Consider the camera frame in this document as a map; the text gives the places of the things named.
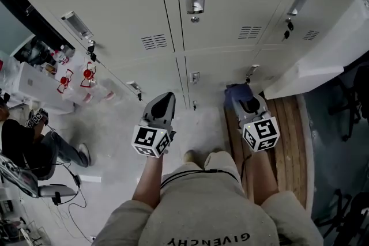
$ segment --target air vent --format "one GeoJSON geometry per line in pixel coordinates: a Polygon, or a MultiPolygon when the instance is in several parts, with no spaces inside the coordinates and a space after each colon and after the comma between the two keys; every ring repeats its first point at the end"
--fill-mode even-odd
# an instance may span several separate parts
{"type": "Polygon", "coordinates": [[[261,27],[242,27],[238,39],[256,39],[260,33],[261,27]]]}
{"type": "Polygon", "coordinates": [[[167,46],[167,39],[164,34],[144,37],[141,38],[141,41],[146,50],[167,46]]]}
{"type": "Polygon", "coordinates": [[[302,40],[312,40],[319,34],[318,31],[309,31],[305,34],[304,38],[302,40]]]}

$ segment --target concrete floor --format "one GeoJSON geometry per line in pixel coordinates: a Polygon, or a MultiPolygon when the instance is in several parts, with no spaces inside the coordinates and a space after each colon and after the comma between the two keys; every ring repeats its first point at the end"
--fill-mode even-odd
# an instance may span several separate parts
{"type": "MultiPolygon", "coordinates": [[[[345,74],[342,81],[352,86],[356,69],[345,74]]],[[[355,196],[361,190],[369,191],[367,165],[369,161],[369,125],[361,119],[354,125],[352,138],[343,142],[348,132],[349,111],[330,116],[328,108],[339,103],[346,104],[339,86],[328,82],[304,94],[310,119],[315,162],[315,194],[312,218],[325,214],[334,197],[334,191],[355,196]]],[[[325,233],[328,226],[319,230],[325,233]]],[[[337,232],[332,232],[325,245],[332,245],[337,232]]]]}
{"type": "MultiPolygon", "coordinates": [[[[125,98],[117,105],[108,102],[94,107],[79,108],[70,115],[50,115],[50,125],[72,145],[84,142],[88,145],[93,165],[89,168],[71,166],[75,174],[101,176],[101,183],[83,182],[81,190],[87,201],[82,209],[70,207],[77,225],[87,236],[95,236],[104,226],[110,213],[130,199],[140,179],[146,157],[131,147],[133,127],[140,121],[144,106],[137,100],[125,98]]],[[[222,109],[199,108],[196,111],[176,111],[172,122],[177,131],[169,153],[164,157],[163,173],[170,173],[182,163],[188,149],[210,152],[215,147],[227,146],[228,140],[222,109]]],[[[61,183],[76,188],[67,170],[56,168],[54,176],[39,184],[61,183]]],[[[89,245],[68,215],[68,204],[55,207],[51,199],[32,199],[13,187],[13,199],[22,200],[16,205],[28,222],[35,221],[33,229],[43,227],[49,236],[46,244],[57,246],[89,245]]],[[[73,202],[84,205],[79,194],[73,202]]]]}

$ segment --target seated person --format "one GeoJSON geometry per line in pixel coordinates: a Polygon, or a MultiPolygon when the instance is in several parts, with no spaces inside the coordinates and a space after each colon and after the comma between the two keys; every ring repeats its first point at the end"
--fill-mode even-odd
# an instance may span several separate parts
{"type": "Polygon", "coordinates": [[[55,131],[45,136],[41,134],[45,118],[33,128],[27,128],[8,117],[9,110],[0,97],[1,153],[17,166],[31,169],[39,180],[52,176],[58,156],[64,162],[73,161],[82,167],[90,165],[89,151],[84,143],[76,149],[55,131]]]}

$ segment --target white shoe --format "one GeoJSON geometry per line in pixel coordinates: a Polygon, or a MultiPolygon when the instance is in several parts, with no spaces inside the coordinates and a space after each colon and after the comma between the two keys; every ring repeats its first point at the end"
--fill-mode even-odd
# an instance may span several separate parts
{"type": "Polygon", "coordinates": [[[91,157],[90,157],[90,152],[89,152],[89,150],[88,150],[88,148],[87,148],[86,144],[84,144],[84,143],[80,143],[80,144],[78,145],[78,149],[77,149],[77,151],[78,151],[80,154],[82,154],[82,155],[84,156],[84,158],[86,158],[86,160],[87,160],[87,164],[86,164],[86,166],[85,166],[85,167],[89,167],[89,166],[90,166],[90,164],[91,164],[91,157]]]}

